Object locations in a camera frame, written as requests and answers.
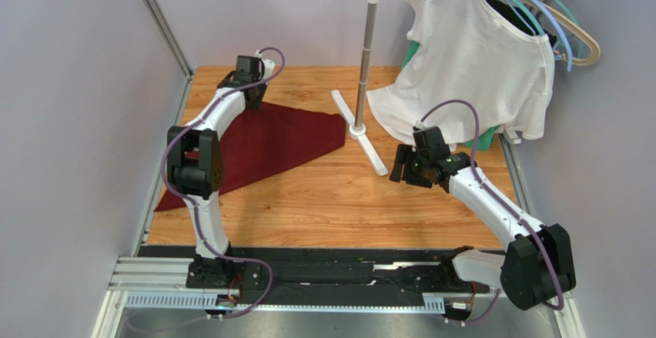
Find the dark red cloth napkin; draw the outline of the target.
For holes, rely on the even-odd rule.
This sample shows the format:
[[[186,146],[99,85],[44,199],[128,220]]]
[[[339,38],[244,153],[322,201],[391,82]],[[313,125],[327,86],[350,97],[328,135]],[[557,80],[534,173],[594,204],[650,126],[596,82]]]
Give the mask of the dark red cloth napkin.
[[[339,114],[311,112],[264,102],[238,115],[220,139],[220,194],[301,166],[344,146]]]

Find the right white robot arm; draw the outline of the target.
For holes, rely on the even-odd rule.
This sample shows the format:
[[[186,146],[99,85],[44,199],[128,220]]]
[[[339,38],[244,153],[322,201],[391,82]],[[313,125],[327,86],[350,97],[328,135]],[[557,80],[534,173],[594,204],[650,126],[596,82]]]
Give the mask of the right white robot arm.
[[[415,129],[412,145],[399,144],[392,182],[441,187],[492,231],[504,254],[462,246],[441,259],[449,276],[500,289],[520,310],[559,300],[577,285],[571,238],[545,225],[505,196],[465,152],[452,153],[436,126]]]

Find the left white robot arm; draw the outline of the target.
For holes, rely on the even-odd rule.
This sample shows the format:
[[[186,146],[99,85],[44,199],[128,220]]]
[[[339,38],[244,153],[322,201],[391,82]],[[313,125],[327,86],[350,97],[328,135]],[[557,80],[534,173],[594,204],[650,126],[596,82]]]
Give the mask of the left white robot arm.
[[[259,108],[274,67],[260,53],[238,56],[235,69],[217,85],[201,113],[167,133],[166,185],[186,204],[196,236],[189,288],[227,288],[236,278],[219,211],[224,175],[220,139],[238,115]]]

